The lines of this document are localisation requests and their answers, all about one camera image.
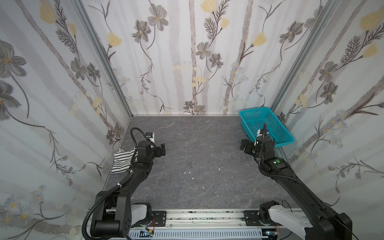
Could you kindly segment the teal plastic basket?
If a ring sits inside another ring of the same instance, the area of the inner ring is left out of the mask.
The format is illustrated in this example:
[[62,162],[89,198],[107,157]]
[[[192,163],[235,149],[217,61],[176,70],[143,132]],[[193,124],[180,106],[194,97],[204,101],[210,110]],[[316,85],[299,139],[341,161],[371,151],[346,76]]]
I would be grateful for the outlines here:
[[275,113],[267,107],[242,110],[239,112],[239,116],[241,118],[241,125],[251,141],[256,140],[258,130],[261,130],[266,123],[269,135],[272,139],[276,140],[276,148],[295,142],[293,135]]

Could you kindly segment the black white striped tank top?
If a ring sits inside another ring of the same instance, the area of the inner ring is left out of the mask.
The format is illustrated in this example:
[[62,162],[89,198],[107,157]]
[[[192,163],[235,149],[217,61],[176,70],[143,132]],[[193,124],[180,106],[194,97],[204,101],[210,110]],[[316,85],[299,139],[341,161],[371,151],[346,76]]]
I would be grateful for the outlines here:
[[124,173],[131,166],[132,157],[135,156],[135,161],[137,160],[136,149],[131,149],[125,151],[123,149],[118,149],[116,153],[113,154],[113,163],[111,165],[111,174]]

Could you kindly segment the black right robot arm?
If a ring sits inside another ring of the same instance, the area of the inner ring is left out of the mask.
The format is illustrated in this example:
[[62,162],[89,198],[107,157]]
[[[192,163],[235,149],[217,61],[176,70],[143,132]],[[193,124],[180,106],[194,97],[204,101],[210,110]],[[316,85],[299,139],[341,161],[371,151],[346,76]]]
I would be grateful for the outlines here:
[[292,167],[275,155],[276,141],[267,125],[258,130],[254,141],[243,139],[240,150],[254,158],[260,173],[278,183],[303,211],[301,217],[286,210],[276,201],[260,205],[259,221],[279,224],[303,240],[352,240],[353,222],[345,213],[337,213],[331,205],[317,197],[295,174]]

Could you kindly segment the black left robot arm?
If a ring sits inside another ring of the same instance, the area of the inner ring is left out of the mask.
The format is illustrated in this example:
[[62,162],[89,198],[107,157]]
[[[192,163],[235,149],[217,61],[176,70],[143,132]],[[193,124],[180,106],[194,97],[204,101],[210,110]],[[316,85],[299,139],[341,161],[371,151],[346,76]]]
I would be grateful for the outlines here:
[[95,204],[88,210],[82,224],[85,240],[127,238],[130,228],[151,215],[149,204],[141,219],[134,220],[131,197],[148,178],[155,158],[166,155],[165,144],[159,147],[140,128],[130,130],[135,148],[125,177],[108,191],[97,194]]

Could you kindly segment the green circuit board left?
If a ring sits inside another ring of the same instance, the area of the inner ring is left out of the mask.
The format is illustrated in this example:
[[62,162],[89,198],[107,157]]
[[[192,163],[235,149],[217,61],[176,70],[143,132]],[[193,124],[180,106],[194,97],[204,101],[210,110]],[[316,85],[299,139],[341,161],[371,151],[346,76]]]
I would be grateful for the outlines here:
[[152,238],[154,236],[154,230],[141,230],[140,232],[140,238]]

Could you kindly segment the green circuit board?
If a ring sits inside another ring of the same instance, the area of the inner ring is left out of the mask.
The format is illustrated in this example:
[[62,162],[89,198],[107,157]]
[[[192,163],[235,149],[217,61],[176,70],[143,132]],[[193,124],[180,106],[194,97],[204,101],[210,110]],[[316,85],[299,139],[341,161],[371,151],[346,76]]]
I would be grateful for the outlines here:
[[140,232],[140,238],[152,238],[154,236],[154,230],[141,230]]
[[263,236],[267,237],[267,240],[277,240],[279,234],[277,231],[267,230],[267,231],[263,231]]

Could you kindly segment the green circuit board right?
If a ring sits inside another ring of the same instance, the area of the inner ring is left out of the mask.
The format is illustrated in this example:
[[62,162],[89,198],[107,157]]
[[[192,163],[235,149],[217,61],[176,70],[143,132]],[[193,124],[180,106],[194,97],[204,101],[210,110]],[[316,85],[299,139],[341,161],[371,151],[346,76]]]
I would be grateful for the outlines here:
[[263,231],[263,236],[267,237],[267,240],[277,240],[279,234],[277,231],[267,230],[267,231]]

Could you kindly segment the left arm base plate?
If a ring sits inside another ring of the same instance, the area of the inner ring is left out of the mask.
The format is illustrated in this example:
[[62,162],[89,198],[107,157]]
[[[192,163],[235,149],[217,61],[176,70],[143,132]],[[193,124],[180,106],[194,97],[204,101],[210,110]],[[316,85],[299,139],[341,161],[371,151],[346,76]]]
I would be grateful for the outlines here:
[[138,221],[133,227],[164,227],[166,225],[167,212],[166,211],[152,211],[147,213],[143,220]]

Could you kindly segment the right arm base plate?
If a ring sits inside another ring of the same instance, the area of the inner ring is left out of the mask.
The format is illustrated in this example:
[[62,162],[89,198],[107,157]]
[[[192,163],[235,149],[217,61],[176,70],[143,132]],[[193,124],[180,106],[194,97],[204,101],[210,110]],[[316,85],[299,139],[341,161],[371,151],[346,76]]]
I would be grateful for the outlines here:
[[277,223],[273,222],[269,215],[259,210],[245,210],[244,221],[246,222],[247,227],[276,227]]

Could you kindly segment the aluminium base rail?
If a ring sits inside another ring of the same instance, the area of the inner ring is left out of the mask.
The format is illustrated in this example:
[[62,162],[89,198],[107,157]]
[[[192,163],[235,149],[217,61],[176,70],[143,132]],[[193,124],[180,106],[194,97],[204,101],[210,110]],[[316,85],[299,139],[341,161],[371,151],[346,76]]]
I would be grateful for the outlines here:
[[298,233],[314,226],[301,209],[286,209],[281,205],[274,205],[266,210],[259,209],[260,212],[265,211],[271,220],[277,223],[276,227],[247,227],[243,213],[245,210],[241,209],[152,211],[167,212],[166,225],[155,227],[155,229],[276,229],[280,227]]

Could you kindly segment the aluminium corner post right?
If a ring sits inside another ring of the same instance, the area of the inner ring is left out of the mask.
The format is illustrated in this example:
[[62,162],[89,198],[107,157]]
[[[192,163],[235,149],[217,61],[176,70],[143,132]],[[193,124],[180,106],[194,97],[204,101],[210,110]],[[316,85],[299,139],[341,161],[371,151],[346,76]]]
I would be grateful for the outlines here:
[[275,97],[270,109],[274,112],[277,110],[280,103],[283,102],[283,98],[285,97],[286,93],[288,92],[292,82],[294,81],[298,71],[301,69],[302,65],[304,64],[304,61],[311,53],[313,47],[316,44],[316,41],[320,37],[322,31],[327,26],[328,21],[331,19],[334,11],[336,10],[338,4],[340,1],[337,0],[331,0],[327,1],[325,4],[323,10],[320,12],[319,17],[317,21],[315,22],[313,29],[311,30],[307,40],[305,41],[305,44],[301,48],[296,60],[294,61],[290,71],[288,72],[277,96]]

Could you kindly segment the aluminium corner post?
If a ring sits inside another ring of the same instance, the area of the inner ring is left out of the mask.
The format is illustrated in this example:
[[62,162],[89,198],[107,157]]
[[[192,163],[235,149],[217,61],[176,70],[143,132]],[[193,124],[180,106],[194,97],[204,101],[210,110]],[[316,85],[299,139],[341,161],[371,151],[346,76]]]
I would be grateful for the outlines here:
[[338,4],[340,1],[337,0],[331,0],[327,1],[325,4],[323,10],[320,12],[319,17],[317,21],[315,22],[313,29],[311,30],[307,40],[305,41],[305,44],[301,48],[296,60],[294,61],[290,71],[288,72],[277,96],[275,97],[270,109],[274,112],[277,110],[280,103],[283,102],[283,98],[285,97],[286,93],[288,92],[292,82],[294,81],[298,71],[301,69],[302,65],[304,64],[304,61],[311,53],[313,47],[316,44],[316,41],[320,37],[322,31],[327,26],[328,21],[331,19],[334,11],[336,10]]
[[118,82],[118,80],[117,80],[117,78],[113,72],[113,68],[110,64],[110,61],[108,60],[107,52],[103,48],[102,42],[100,41],[100,38],[99,38],[97,32],[95,31],[95,28],[92,25],[92,21],[87,14],[87,11],[84,7],[84,4],[82,3],[82,1],[79,1],[79,0],[71,0],[71,3],[74,6],[75,11],[76,11],[83,27],[86,30],[86,33],[87,33],[87,35],[91,41],[91,44],[92,44],[99,60],[101,61],[105,71],[107,72],[110,83],[112,84],[113,89],[115,90],[115,92],[117,94],[117,97],[118,97],[118,99],[119,99],[119,101],[120,101],[120,103],[121,103],[121,105],[125,111],[126,116],[130,120],[134,115],[133,115],[133,113],[132,113],[132,111],[131,111],[131,109],[130,109],[127,101],[126,101],[126,98],[123,94],[123,91],[121,90],[119,82]]

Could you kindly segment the aluminium corner post left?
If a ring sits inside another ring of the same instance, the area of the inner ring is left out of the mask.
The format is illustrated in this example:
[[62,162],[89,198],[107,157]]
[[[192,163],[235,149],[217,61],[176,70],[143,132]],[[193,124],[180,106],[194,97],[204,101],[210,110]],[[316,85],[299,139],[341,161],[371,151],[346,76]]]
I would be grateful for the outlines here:
[[74,6],[75,11],[76,11],[83,27],[86,30],[86,33],[87,33],[87,35],[91,41],[91,44],[92,44],[99,60],[101,61],[105,71],[107,72],[110,83],[112,84],[113,89],[115,90],[115,92],[117,94],[117,97],[118,97],[118,99],[119,99],[119,101],[120,101],[120,103],[121,103],[121,105],[125,111],[126,116],[130,120],[134,115],[133,115],[133,113],[132,113],[132,111],[131,111],[131,109],[130,109],[127,101],[126,101],[126,98],[123,94],[123,91],[121,90],[119,82],[118,82],[118,80],[117,80],[117,78],[113,72],[113,68],[110,64],[110,61],[108,60],[107,52],[103,48],[102,42],[100,41],[100,38],[99,38],[97,32],[95,31],[95,28],[92,25],[92,21],[87,14],[87,11],[84,7],[84,4],[82,3],[82,1],[79,1],[79,0],[71,0],[71,3]]

